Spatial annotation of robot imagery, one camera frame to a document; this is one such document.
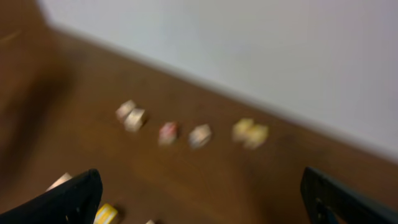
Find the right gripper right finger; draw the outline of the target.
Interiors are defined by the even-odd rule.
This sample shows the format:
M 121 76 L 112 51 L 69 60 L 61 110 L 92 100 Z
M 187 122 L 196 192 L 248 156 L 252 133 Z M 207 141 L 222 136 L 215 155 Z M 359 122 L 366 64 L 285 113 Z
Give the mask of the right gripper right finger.
M 322 171 L 306 167 L 300 193 L 311 223 L 397 223 L 397 212 Z

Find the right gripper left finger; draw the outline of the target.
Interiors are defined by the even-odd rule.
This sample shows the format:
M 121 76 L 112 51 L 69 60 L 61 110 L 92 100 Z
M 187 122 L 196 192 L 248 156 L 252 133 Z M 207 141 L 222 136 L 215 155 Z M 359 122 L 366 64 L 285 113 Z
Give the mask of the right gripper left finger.
M 94 223 L 103 184 L 98 170 L 90 169 L 32 200 L 1 214 L 7 223 Z

